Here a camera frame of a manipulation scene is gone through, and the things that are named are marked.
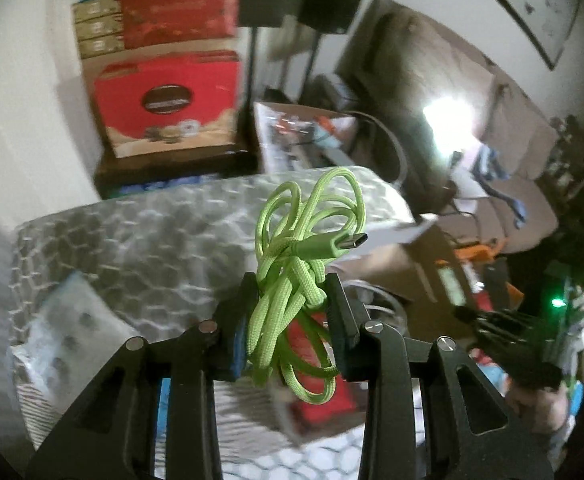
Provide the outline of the clear bag of items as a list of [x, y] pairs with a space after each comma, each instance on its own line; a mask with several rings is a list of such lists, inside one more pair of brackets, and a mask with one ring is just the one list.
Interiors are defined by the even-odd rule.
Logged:
[[353, 115], [267, 102], [255, 102], [252, 112], [262, 174], [355, 165], [349, 156], [358, 132]]

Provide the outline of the red collection gift box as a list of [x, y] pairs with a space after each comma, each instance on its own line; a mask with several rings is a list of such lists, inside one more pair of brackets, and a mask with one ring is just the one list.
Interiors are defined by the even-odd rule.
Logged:
[[94, 100], [114, 155], [234, 144], [240, 72], [230, 50], [107, 66], [94, 81]]

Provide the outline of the orange plastic basket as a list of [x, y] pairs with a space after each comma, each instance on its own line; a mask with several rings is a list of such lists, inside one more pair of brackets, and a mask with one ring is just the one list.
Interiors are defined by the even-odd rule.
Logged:
[[[492, 312], [516, 310], [524, 294], [510, 283], [508, 262], [499, 255], [500, 246], [474, 244], [454, 249], [464, 279], [472, 292], [478, 310]], [[469, 307], [469, 296], [464, 292], [452, 264], [446, 260], [435, 262], [438, 277], [446, 296], [455, 307]]]

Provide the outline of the cardboard box with white flaps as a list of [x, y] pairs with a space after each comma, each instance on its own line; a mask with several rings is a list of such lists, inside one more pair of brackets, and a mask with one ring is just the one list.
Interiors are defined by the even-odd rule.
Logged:
[[459, 320], [456, 310], [476, 308], [473, 292], [435, 219], [374, 229], [363, 245], [332, 266], [341, 278], [366, 281], [397, 296], [413, 338], [471, 336], [471, 327]]

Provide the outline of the black speaker stand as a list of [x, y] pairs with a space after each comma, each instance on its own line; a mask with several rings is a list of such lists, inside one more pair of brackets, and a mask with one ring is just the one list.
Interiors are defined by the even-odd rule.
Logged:
[[[344, 36], [362, 0], [240, 0], [237, 23], [249, 31], [243, 110], [249, 110], [260, 97], [283, 98], [291, 59], [308, 54], [299, 96], [303, 98], [313, 76], [321, 40], [325, 36]], [[275, 29], [278, 42], [270, 48], [273, 60], [282, 63], [279, 83], [264, 91], [256, 89], [259, 32]]]

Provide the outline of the brown sofa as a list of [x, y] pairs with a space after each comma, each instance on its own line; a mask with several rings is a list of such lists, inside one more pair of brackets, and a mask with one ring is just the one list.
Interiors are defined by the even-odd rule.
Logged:
[[[356, 108], [392, 134], [369, 167], [398, 186], [414, 214], [436, 214], [456, 240], [498, 240], [507, 254], [538, 246], [558, 227], [537, 184], [558, 135], [501, 68], [429, 16], [394, 0], [372, 0], [337, 64]], [[462, 96], [476, 112], [473, 136], [451, 152], [433, 141], [422, 110], [443, 94]], [[527, 221], [488, 196], [471, 174], [482, 145], [498, 152], [511, 178], [502, 189], [522, 200]]]

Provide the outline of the stack of gold boxes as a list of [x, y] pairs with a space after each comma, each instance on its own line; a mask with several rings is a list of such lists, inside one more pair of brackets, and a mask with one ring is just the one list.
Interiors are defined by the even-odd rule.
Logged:
[[75, 36], [80, 58], [124, 50], [119, 0], [86, 0], [72, 6]]

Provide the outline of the red patterned gift box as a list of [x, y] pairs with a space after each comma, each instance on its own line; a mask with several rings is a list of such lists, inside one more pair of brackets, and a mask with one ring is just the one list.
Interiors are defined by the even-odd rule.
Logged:
[[128, 50], [173, 42], [230, 38], [240, 0], [119, 0]]

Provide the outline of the white blue face mask bag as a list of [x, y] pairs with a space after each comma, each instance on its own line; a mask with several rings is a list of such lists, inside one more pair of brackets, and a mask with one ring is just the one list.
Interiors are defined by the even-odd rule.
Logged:
[[16, 392], [35, 448], [113, 354], [138, 336], [80, 273], [46, 298], [12, 348]]

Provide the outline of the bright lamp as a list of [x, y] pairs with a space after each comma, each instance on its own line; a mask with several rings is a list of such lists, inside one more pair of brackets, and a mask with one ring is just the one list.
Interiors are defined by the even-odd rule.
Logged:
[[475, 108], [462, 96], [437, 96], [423, 107], [422, 114], [441, 152], [451, 152], [473, 136]]

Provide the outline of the red snack packet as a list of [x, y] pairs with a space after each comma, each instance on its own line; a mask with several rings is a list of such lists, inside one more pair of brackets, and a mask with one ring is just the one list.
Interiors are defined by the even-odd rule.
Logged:
[[358, 412], [354, 394], [337, 370], [324, 313], [301, 311], [280, 344], [281, 375], [297, 396], [296, 409], [304, 424], [326, 425]]

